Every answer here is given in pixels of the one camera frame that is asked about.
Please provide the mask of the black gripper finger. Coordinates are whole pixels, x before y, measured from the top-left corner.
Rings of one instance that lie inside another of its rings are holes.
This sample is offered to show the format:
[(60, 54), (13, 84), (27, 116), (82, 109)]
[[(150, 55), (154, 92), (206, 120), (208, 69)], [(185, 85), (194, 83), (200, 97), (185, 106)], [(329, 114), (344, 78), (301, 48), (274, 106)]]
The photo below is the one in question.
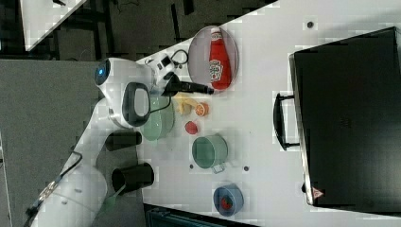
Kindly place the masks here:
[(184, 93), (200, 93), (206, 95), (212, 95), (215, 90), (207, 85), (193, 83), (193, 82), (181, 82), (181, 91)]

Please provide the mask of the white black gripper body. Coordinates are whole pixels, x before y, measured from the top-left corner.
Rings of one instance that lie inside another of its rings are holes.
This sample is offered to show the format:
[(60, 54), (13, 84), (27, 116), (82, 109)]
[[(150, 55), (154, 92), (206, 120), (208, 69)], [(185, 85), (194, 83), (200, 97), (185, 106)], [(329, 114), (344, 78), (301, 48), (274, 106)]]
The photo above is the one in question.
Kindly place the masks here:
[(152, 70), (150, 92), (157, 96), (175, 96), (177, 88), (173, 83), (179, 83), (175, 74), (175, 64), (167, 54), (161, 54), (155, 59), (147, 60), (146, 65)]

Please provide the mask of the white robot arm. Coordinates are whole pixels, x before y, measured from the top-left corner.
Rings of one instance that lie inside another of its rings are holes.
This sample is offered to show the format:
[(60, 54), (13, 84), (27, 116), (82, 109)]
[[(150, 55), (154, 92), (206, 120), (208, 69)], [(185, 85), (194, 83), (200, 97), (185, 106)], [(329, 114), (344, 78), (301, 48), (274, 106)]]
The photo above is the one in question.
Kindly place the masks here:
[(108, 192), (104, 175), (96, 169), (108, 137), (145, 125), (154, 112), (152, 96), (215, 92), (208, 85), (181, 81), (167, 54), (148, 63), (106, 58), (95, 70), (95, 84), (103, 98), (95, 105), (61, 173), (26, 209), (24, 227), (91, 227)]

